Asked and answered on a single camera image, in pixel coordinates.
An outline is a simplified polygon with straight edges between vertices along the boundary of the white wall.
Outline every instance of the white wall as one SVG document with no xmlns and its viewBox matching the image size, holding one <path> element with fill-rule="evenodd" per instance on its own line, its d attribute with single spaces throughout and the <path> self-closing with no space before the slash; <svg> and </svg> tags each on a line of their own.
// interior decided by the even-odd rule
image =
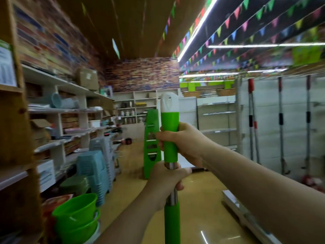
<svg viewBox="0 0 325 244">
<path fill-rule="evenodd" d="M 258 122 L 260 158 L 263 166 L 281 172 L 278 124 L 278 79 L 254 80 L 255 114 Z M 282 104 L 284 114 L 284 155 L 292 176 L 304 173 L 306 157 L 306 77 L 282 78 Z M 311 94 L 311 156 L 321 158 L 325 154 L 325 106 L 313 106 L 313 102 L 325 105 L 325 80 L 312 77 Z M 242 154 L 250 157 L 248 123 L 248 81 L 243 79 L 239 90 L 241 112 Z"/>
</svg>

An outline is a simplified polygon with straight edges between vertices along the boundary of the plastic container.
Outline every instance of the plastic container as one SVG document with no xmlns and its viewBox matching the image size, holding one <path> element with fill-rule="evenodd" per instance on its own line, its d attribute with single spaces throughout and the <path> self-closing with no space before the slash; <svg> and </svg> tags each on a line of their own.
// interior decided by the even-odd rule
<svg viewBox="0 0 325 244">
<path fill-rule="evenodd" d="M 100 120 L 88 121 L 89 127 L 100 127 Z"/>
<path fill-rule="evenodd" d="M 96 211 L 97 194 L 83 194 L 57 207 L 52 216 L 58 233 L 73 230 L 90 223 Z"/>
<path fill-rule="evenodd" d="M 60 232 L 62 244 L 84 244 L 95 234 L 99 217 L 100 211 L 97 210 L 95 218 L 90 223 L 74 230 Z"/>
</svg>

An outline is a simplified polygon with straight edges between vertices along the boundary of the white box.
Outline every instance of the white box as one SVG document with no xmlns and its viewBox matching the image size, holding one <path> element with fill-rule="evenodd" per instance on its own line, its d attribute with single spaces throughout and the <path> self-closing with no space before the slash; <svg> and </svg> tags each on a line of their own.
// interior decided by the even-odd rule
<svg viewBox="0 0 325 244">
<path fill-rule="evenodd" d="M 53 160 L 40 160 L 37 166 L 40 174 L 41 193 L 56 183 Z"/>
</svg>

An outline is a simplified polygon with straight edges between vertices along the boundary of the shelving unit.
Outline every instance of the shelving unit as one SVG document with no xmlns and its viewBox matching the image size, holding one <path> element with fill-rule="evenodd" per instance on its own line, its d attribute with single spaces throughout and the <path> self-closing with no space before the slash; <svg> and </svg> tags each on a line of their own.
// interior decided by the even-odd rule
<svg viewBox="0 0 325 244">
<path fill-rule="evenodd" d="M 236 96 L 197 99 L 199 130 L 214 142 L 237 148 Z"/>
</svg>

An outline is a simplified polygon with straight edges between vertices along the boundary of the fluorescent light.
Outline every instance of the fluorescent light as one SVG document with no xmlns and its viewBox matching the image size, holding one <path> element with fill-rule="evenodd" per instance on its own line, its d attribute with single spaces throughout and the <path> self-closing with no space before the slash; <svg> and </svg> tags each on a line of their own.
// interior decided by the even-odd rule
<svg viewBox="0 0 325 244">
<path fill-rule="evenodd" d="M 207 242 L 207 240 L 205 239 L 205 236 L 204 236 L 204 234 L 203 234 L 203 231 L 201 230 L 201 235 L 203 236 L 203 239 L 204 239 L 204 241 L 205 241 L 205 244 L 209 244 L 208 242 Z"/>
<path fill-rule="evenodd" d="M 215 5 L 215 3 L 217 2 L 217 0 L 212 0 L 210 6 L 208 7 L 208 9 L 205 11 L 202 19 L 200 20 L 198 26 L 194 29 L 192 36 L 190 37 L 189 41 L 187 42 L 187 44 L 184 46 L 181 54 L 179 55 L 177 61 L 181 61 L 182 57 L 184 56 L 185 52 L 187 51 L 187 49 L 189 48 L 190 44 L 193 42 L 194 38 L 197 36 L 199 30 L 201 29 L 203 23 L 205 22 L 206 18 L 208 17 L 209 13 L 211 12 L 213 6 Z"/>
<path fill-rule="evenodd" d="M 269 69 L 269 70 L 254 70 L 254 71 L 247 71 L 247 73 L 273 73 L 273 72 L 283 72 L 287 70 L 287 68 L 284 69 Z"/>
<path fill-rule="evenodd" d="M 265 45 L 209 45 L 210 49 L 232 48 L 273 48 L 273 47 L 296 47 L 296 46 L 324 46 L 325 43 L 288 43 L 288 44 L 265 44 Z"/>
<path fill-rule="evenodd" d="M 217 76 L 217 75 L 233 75 L 239 73 L 202 73 L 202 74 L 185 74 L 179 76 L 179 78 L 192 78 L 192 77 L 207 77 L 207 76 Z"/>
</svg>

